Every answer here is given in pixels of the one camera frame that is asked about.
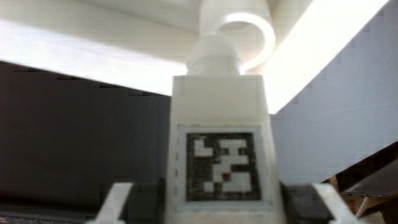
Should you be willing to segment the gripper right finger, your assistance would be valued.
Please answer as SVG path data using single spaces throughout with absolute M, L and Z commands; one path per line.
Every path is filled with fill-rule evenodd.
M 329 224 L 362 224 L 350 212 L 348 206 L 332 185 L 314 184 L 313 187 L 325 203 L 329 212 L 332 214 L 332 220 L 329 221 Z

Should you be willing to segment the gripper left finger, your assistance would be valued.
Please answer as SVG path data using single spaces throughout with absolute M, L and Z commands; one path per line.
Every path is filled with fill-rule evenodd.
M 131 187 L 133 183 L 115 183 L 112 185 L 96 218 L 85 224 L 126 224 L 121 213 Z

